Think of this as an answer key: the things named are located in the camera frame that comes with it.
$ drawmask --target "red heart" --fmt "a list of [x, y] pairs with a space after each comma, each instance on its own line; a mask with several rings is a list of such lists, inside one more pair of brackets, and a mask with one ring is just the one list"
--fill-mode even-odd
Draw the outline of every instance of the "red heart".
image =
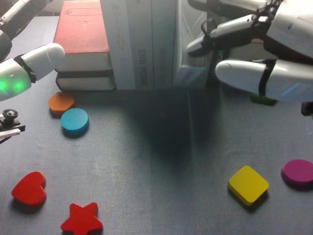
[[22, 178], [12, 190], [12, 196], [29, 206], [38, 207], [45, 203], [45, 177], [42, 173], [34, 171]]

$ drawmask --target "purple oval block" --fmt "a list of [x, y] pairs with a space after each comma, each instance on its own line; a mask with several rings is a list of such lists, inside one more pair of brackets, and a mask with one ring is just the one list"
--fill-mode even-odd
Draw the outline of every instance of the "purple oval block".
[[313, 183], [313, 163], [302, 159], [287, 162], [281, 171], [281, 176], [292, 186], [309, 186]]

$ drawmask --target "gray tablecloth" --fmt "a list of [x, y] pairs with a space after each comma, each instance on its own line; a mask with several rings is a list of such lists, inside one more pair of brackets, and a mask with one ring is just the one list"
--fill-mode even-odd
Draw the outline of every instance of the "gray tablecloth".
[[[35, 18], [14, 40], [11, 57], [53, 40], [57, 17]], [[312, 192], [288, 188], [284, 163], [313, 160], [313, 121], [299, 104], [250, 102], [226, 86], [201, 91], [76, 94], [88, 132], [62, 134], [48, 107], [52, 72], [1, 102], [20, 112], [26, 131], [0, 145], [0, 234], [60, 235], [69, 205], [97, 202], [106, 235], [311, 235]], [[227, 191], [250, 165], [270, 187], [254, 212]], [[47, 180], [47, 201], [27, 214], [11, 191], [32, 171]]]

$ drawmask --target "yellow diamond block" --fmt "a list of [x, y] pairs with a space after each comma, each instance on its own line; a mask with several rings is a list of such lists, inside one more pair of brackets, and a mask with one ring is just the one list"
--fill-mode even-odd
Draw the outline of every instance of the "yellow diamond block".
[[247, 206], [251, 206], [268, 187], [268, 182], [248, 165], [241, 168], [228, 182], [229, 190]]

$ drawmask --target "orange hexagon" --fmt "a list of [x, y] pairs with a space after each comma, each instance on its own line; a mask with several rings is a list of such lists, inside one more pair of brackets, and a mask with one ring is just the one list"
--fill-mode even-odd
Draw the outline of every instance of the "orange hexagon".
[[75, 99], [69, 93], [57, 92], [49, 100], [52, 113], [61, 116], [66, 110], [75, 107]]

